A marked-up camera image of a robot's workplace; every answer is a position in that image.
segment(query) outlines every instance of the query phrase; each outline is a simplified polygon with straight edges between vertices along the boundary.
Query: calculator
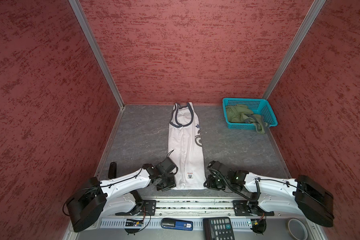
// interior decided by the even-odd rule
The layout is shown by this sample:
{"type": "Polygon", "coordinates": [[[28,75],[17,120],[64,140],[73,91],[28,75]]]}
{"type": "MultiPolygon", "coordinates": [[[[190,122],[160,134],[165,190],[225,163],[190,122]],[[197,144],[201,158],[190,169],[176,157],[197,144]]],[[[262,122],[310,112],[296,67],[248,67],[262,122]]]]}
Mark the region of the calculator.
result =
{"type": "Polygon", "coordinates": [[[229,217],[203,219],[205,240],[235,240],[229,217]]]}

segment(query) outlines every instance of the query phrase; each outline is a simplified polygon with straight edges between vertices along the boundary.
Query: teal plastic basket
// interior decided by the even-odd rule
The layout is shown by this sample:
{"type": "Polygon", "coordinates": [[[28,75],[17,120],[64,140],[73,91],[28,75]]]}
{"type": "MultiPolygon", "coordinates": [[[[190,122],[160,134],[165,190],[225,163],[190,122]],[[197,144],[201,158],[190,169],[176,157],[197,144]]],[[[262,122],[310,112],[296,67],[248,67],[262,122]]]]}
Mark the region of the teal plastic basket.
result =
{"type": "Polygon", "coordinates": [[[253,124],[250,123],[232,123],[228,122],[227,112],[225,111],[225,106],[236,105],[236,104],[245,104],[249,109],[255,114],[260,114],[264,117],[264,121],[269,123],[270,127],[277,126],[276,116],[273,113],[271,105],[265,99],[257,98],[223,98],[223,109],[225,121],[228,124],[228,128],[231,129],[256,129],[253,124]]]}

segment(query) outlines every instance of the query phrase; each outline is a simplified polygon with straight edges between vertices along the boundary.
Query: green clothing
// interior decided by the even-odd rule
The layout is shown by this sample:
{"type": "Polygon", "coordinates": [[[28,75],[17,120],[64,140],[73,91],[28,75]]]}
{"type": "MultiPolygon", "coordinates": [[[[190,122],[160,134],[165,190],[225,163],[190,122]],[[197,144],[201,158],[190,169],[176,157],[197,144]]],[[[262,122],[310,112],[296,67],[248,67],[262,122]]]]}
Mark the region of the green clothing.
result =
{"type": "Polygon", "coordinates": [[[244,104],[236,104],[236,106],[225,106],[228,122],[232,123],[252,123],[256,127],[256,131],[260,134],[265,133],[265,129],[269,128],[269,123],[264,122],[263,116],[254,114],[244,104]]]}

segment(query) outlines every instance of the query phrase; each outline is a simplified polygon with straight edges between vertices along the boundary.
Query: red wall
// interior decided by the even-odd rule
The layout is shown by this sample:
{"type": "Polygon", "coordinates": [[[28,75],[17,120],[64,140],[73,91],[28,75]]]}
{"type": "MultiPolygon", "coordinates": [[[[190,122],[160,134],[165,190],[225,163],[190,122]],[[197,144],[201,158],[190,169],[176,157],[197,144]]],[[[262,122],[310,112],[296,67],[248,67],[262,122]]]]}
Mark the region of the red wall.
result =
{"type": "Polygon", "coordinates": [[[61,239],[117,111],[67,0],[0,1],[0,240],[61,239]]]}
{"type": "Polygon", "coordinates": [[[272,92],[272,128],[293,177],[334,195],[330,239],[360,239],[360,1],[327,0],[272,92]]]}
{"type": "Polygon", "coordinates": [[[125,103],[261,98],[312,0],[82,0],[125,103]]]}

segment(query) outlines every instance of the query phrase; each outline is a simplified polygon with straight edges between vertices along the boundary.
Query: black mounting plate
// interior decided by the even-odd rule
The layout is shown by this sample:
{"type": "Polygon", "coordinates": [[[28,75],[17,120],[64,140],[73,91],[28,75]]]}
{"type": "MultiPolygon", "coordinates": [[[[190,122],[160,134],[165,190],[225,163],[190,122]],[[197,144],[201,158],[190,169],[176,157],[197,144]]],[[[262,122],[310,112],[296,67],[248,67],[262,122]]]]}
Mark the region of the black mounting plate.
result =
{"type": "MultiPolygon", "coordinates": [[[[253,216],[247,209],[247,200],[233,200],[235,216],[253,216]]],[[[264,212],[265,216],[274,216],[274,212],[264,212]]]]}
{"type": "MultiPolygon", "coordinates": [[[[156,210],[156,200],[144,200],[143,206],[141,209],[145,207],[145,211],[148,212],[151,216],[155,215],[156,210]]],[[[143,210],[138,214],[130,213],[130,212],[119,212],[115,214],[116,216],[142,216],[143,210]]]]}

